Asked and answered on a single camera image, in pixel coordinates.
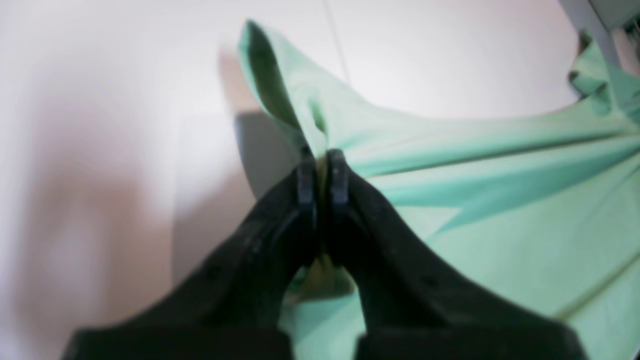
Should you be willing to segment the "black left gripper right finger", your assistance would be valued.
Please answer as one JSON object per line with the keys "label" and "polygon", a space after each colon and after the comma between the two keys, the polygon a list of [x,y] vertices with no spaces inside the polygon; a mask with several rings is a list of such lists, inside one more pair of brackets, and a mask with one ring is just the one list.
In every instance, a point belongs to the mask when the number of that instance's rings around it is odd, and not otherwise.
{"label": "black left gripper right finger", "polygon": [[338,149],[327,154],[327,250],[354,278],[357,360],[585,360],[576,333],[468,279],[424,244]]}

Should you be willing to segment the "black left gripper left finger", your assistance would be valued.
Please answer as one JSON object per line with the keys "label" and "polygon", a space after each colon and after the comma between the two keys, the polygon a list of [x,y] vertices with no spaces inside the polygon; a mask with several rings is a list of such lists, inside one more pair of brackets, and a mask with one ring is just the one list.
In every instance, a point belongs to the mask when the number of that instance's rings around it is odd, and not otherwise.
{"label": "black left gripper left finger", "polygon": [[292,360],[278,321],[288,285],[319,249],[316,230],[316,162],[306,152],[176,289],[124,322],[78,330],[62,358]]}

